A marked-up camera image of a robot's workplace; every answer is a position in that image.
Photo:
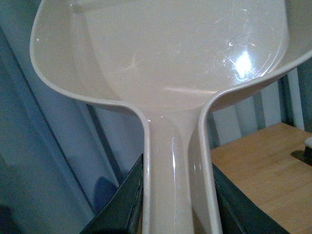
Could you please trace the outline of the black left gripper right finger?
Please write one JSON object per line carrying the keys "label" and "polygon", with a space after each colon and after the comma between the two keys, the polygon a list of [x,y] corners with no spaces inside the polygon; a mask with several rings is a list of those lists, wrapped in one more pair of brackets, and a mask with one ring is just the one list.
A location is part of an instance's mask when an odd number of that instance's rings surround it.
{"label": "black left gripper right finger", "polygon": [[288,233],[258,208],[215,165],[213,165],[213,173],[224,234]]}

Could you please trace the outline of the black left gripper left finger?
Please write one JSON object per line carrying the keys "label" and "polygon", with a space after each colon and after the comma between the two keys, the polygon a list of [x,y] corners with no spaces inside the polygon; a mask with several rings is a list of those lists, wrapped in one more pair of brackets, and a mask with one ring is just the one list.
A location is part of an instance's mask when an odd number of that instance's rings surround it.
{"label": "black left gripper left finger", "polygon": [[141,233],[143,156],[140,156],[107,205],[82,230],[84,234]]}

